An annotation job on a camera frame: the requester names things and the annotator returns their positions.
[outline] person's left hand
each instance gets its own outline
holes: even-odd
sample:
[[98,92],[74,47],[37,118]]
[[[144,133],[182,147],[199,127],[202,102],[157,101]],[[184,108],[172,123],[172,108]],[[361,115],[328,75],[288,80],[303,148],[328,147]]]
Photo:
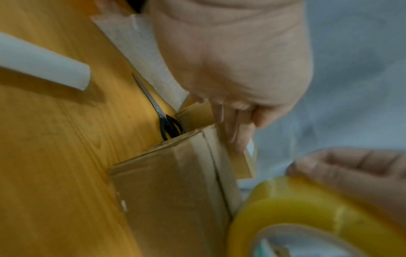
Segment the person's left hand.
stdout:
[[151,0],[150,7],[169,70],[209,99],[238,151],[308,88],[313,67],[302,0]]

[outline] tape roll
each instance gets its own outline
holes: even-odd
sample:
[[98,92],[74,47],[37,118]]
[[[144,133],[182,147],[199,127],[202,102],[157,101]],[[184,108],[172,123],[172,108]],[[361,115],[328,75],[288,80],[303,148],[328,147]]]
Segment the tape roll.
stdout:
[[383,216],[301,178],[259,184],[233,221],[228,256],[252,255],[266,229],[293,225],[331,235],[370,257],[406,256],[406,235]]

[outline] white cylinder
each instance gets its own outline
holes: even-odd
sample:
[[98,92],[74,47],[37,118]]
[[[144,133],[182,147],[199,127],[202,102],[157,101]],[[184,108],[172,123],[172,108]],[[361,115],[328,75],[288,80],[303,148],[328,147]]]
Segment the white cylinder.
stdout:
[[90,81],[87,64],[0,32],[0,66],[85,90]]

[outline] brown cardboard box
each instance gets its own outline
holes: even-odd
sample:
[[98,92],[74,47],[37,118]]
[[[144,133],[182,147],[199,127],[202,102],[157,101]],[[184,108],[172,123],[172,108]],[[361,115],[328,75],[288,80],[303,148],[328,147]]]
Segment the brown cardboard box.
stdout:
[[225,256],[241,195],[214,126],[109,170],[143,257]]
[[[204,103],[195,103],[181,110],[176,117],[182,124],[185,131],[193,131],[198,128],[214,124],[214,118],[211,106],[208,101]],[[226,145],[228,156],[231,160],[232,170],[236,179],[252,179],[256,176],[256,155],[257,149],[252,143],[252,151],[245,150],[243,154],[236,153],[231,144]]]

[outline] wooden table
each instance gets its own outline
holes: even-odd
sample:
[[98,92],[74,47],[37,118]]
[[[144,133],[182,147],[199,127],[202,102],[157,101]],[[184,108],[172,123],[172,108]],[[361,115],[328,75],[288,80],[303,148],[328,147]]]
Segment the wooden table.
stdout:
[[78,91],[0,69],[0,256],[140,256],[106,170],[162,140],[158,116],[95,12],[93,0],[0,3],[0,31],[92,73]]

